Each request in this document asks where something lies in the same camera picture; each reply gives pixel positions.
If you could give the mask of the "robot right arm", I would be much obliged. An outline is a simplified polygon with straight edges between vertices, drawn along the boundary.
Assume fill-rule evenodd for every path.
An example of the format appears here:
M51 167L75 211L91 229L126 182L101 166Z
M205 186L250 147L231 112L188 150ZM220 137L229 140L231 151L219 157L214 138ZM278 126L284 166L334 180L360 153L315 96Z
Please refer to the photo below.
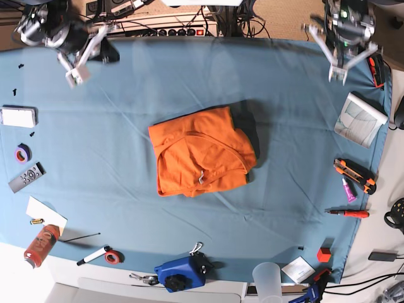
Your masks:
M27 1L15 31L26 45L55 50L66 70L66 81L73 88L89 79L88 61L120 61L119 52L107 39L114 26L104 23L92 27L101 5L99 1L95 16L85 21L74 15L68 1Z

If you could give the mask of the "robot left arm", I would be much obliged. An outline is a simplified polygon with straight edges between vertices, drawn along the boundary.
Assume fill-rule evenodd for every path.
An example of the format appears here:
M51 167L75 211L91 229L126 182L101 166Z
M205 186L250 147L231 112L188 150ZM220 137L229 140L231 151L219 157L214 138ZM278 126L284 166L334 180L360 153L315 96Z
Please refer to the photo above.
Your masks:
M327 58L329 80L345 84L349 70L379 49L371 41L376 21L367 1L325 1L324 15L312 14L310 19L313 24L303 24L302 30Z

